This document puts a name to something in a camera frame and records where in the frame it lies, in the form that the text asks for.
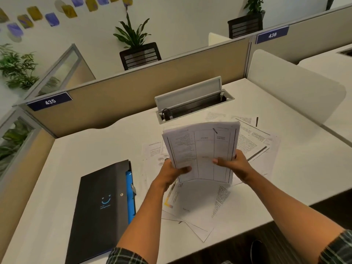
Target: hand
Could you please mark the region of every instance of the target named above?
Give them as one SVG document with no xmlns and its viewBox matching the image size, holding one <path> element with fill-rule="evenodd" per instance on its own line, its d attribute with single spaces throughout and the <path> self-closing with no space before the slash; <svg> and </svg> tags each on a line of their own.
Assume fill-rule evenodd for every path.
<svg viewBox="0 0 352 264">
<path fill-rule="evenodd" d="M 169 188 L 171 184 L 177 179 L 181 174 L 188 173 L 192 170 L 192 168 L 184 167 L 184 168 L 174 168 L 171 160 L 168 158 L 165 160 L 158 176 L 153 181 L 154 185 L 157 187 L 161 187 L 164 192 Z"/>
<path fill-rule="evenodd" d="M 257 173 L 248 163 L 242 151 L 238 149 L 236 149 L 236 155 L 233 157 L 232 161 L 214 158 L 213 163 L 221 167 L 230 168 L 244 183 L 247 183 L 250 176 Z"/>
</svg>

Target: number sign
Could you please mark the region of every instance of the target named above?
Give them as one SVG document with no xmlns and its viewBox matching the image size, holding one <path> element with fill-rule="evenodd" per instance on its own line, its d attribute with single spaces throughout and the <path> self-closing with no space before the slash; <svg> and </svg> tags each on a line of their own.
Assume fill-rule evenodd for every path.
<svg viewBox="0 0 352 264">
<path fill-rule="evenodd" d="M 269 40 L 273 40 L 282 36 L 286 36 L 288 33 L 288 29 L 290 26 L 286 26 L 286 27 L 282 27 L 282 28 L 278 28 L 275 30 L 270 30 L 267 32 L 264 32 L 262 34 L 259 34 L 257 36 L 257 41 L 256 44 L 260 44 L 263 43 L 265 41 L 269 41 Z"/>
<path fill-rule="evenodd" d="M 27 103 L 27 106 L 31 108 L 33 111 L 38 111 L 38 110 L 41 110 L 47 107 L 52 107 L 71 100 L 72 98 L 70 97 L 70 95 L 64 92 L 38 101 L 29 102 Z"/>
</svg>

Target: glass panel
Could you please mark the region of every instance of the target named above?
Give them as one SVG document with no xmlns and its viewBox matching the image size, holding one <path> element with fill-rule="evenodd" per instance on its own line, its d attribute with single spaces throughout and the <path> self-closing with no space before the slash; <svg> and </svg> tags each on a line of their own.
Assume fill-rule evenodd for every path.
<svg viewBox="0 0 352 264">
<path fill-rule="evenodd" d="M 62 82 L 66 79 L 73 65 L 77 62 L 78 55 L 72 51 L 68 58 L 59 66 L 58 70 L 50 77 L 48 82 L 43 86 L 37 96 L 52 93 L 60 89 Z"/>
<path fill-rule="evenodd" d="M 33 128 L 18 118 L 0 138 L 0 179 Z"/>
</svg>

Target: person's right hand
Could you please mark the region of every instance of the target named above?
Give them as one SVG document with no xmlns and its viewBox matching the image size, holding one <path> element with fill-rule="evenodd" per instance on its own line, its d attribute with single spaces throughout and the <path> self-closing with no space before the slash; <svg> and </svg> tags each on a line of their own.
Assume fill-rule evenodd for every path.
<svg viewBox="0 0 352 264">
<path fill-rule="evenodd" d="M 222 158 L 214 158 L 213 163 L 221 167 L 230 168 L 244 183 L 247 183 L 250 176 L 257 173 L 239 149 L 236 149 L 236 155 L 233 157 L 232 161 L 227 161 Z"/>
</svg>

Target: blue tab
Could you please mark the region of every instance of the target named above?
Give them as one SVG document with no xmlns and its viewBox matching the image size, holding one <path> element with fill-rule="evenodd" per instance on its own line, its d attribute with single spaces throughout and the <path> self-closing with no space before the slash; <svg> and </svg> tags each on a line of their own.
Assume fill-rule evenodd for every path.
<svg viewBox="0 0 352 264">
<path fill-rule="evenodd" d="M 277 28 L 275 30 L 269 30 L 257 36 L 256 44 L 263 43 L 265 41 L 273 40 L 282 36 L 286 36 L 290 26 Z"/>
<path fill-rule="evenodd" d="M 38 101 L 26 103 L 26 105 L 33 111 L 38 111 L 38 110 L 41 110 L 47 107 L 56 106 L 58 104 L 62 104 L 64 102 L 71 101 L 71 100 L 72 98 L 70 97 L 70 95 L 64 92 Z"/>
<path fill-rule="evenodd" d="M 134 193 L 131 185 L 133 185 L 132 172 L 126 171 L 126 193 L 127 193 L 127 210 L 129 217 L 129 224 L 135 216 Z"/>
</svg>

